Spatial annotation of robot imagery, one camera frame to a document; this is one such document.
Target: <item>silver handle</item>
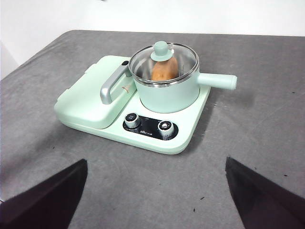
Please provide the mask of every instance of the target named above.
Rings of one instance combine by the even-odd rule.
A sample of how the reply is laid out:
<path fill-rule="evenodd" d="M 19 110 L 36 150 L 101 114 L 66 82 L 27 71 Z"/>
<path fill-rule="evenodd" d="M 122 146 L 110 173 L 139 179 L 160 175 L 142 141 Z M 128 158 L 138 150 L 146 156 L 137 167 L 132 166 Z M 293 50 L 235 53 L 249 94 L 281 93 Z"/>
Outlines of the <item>silver handle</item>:
<path fill-rule="evenodd" d="M 100 96 L 103 104 L 112 103 L 112 99 L 110 97 L 110 90 L 124 73 L 126 77 L 131 76 L 131 73 L 128 69 L 128 61 L 124 61 L 101 87 Z"/>

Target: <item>food in pot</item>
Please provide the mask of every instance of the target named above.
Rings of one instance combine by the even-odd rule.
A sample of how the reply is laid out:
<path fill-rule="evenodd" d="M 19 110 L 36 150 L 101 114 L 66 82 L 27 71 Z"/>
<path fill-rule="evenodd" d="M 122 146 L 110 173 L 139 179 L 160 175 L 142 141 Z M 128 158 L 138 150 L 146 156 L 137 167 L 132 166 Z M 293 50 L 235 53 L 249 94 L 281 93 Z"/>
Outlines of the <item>food in pot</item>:
<path fill-rule="evenodd" d="M 151 80 L 171 80 L 178 76 L 178 62 L 172 57 L 167 61 L 157 62 L 152 69 Z"/>

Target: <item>black control panel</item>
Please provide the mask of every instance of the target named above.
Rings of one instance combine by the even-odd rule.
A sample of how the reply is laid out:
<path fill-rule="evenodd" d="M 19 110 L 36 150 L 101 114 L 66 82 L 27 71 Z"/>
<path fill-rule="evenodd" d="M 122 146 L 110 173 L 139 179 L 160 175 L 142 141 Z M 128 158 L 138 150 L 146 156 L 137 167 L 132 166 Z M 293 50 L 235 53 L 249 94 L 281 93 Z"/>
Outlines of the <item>black control panel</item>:
<path fill-rule="evenodd" d="M 133 132 L 160 140 L 171 140 L 178 134 L 178 126 L 167 120 L 158 120 L 137 115 L 136 113 L 127 114 L 123 122 L 123 128 Z"/>

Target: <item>glass lid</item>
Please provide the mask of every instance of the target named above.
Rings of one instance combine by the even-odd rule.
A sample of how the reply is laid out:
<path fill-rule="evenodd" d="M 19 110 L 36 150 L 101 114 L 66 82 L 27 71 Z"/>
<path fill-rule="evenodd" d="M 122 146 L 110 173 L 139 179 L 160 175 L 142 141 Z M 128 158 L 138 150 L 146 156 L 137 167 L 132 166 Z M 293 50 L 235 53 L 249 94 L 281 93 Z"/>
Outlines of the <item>glass lid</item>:
<path fill-rule="evenodd" d="M 156 42 L 138 51 L 129 62 L 137 81 L 149 84 L 171 83 L 191 74 L 199 66 L 194 50 L 177 43 Z"/>

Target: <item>pot handle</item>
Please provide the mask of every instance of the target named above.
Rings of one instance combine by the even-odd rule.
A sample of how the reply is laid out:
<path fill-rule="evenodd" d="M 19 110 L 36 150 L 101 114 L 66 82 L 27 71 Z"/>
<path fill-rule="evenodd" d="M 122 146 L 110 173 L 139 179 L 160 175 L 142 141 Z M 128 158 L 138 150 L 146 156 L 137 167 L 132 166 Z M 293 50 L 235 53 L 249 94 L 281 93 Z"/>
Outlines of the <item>pot handle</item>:
<path fill-rule="evenodd" d="M 197 82 L 210 87 L 235 90 L 237 77 L 235 75 L 200 73 Z"/>
<path fill-rule="evenodd" d="M 110 90 L 124 73 L 126 77 L 131 76 L 131 73 L 128 69 L 128 61 L 124 61 L 102 85 L 100 90 L 100 96 L 103 104 L 112 103 L 112 99 L 110 97 Z"/>

